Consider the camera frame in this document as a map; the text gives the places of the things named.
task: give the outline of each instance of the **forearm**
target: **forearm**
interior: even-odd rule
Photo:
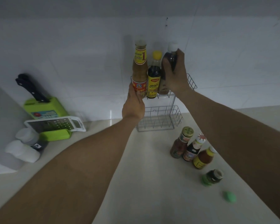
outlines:
[[[280,218],[280,132],[193,90],[178,98],[225,161]]]
[[[91,223],[137,122],[126,117],[68,147],[0,209],[0,223]]]

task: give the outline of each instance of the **red label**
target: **red label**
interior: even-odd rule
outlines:
[[[159,81],[160,79],[152,79],[151,81],[152,82],[157,82],[157,81]]]
[[[141,92],[141,95],[146,94],[147,81],[135,82],[134,80],[132,80],[132,83],[133,83],[133,87],[134,87],[135,91],[139,90]]]

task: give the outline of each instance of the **person's left arm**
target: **person's left arm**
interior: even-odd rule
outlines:
[[[53,158],[0,209],[0,224],[92,223],[144,112],[141,95],[130,85],[123,119]]]

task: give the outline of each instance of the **knife handle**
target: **knife handle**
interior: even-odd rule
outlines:
[[[34,86],[34,84],[32,84],[29,80],[24,80],[22,78],[17,78],[15,79],[17,84],[19,86],[24,87],[29,93],[32,94],[32,96],[35,98],[35,100],[39,101],[39,102],[44,102],[44,103],[49,103],[50,100],[48,98],[46,98],[43,94],[41,94],[36,87]]]

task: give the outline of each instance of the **yellow bottle cap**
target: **yellow bottle cap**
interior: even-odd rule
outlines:
[[[155,60],[160,60],[162,58],[162,52],[159,50],[153,51],[153,58]]]

